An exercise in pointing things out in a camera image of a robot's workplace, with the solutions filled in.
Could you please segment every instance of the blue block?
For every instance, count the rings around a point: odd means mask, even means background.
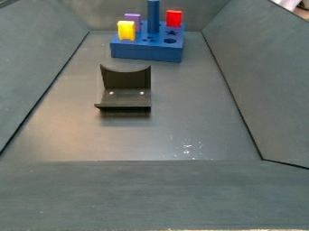
[[[181,27],[167,27],[166,22],[159,24],[159,33],[149,33],[147,21],[142,21],[142,32],[137,32],[134,42],[115,35],[110,42],[111,57],[181,62],[185,23]]]
[[[149,7],[147,32],[158,33],[159,32],[159,0],[149,0],[147,7]]]

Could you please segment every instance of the blue base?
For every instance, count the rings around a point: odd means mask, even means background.
[[[181,62],[183,33],[185,23],[181,27],[167,27],[167,23],[161,22],[159,33],[149,33],[147,21],[142,21],[142,32],[137,32],[134,42],[130,40],[122,41],[118,34],[114,36],[110,43],[111,57]]]

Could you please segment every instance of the bin floor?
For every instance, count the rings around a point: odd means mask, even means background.
[[[113,59],[114,34],[90,33],[1,161],[260,160],[202,34],[186,32],[181,64]],[[153,66],[150,114],[94,107],[103,94],[99,64]]]

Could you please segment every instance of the purple block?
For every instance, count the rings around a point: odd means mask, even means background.
[[[135,22],[135,32],[141,32],[141,15],[139,14],[125,14],[126,21]]]

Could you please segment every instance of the small hole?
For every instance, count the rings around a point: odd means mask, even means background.
[[[165,39],[165,42],[166,42],[166,43],[175,43],[177,40],[174,40],[174,39]]]

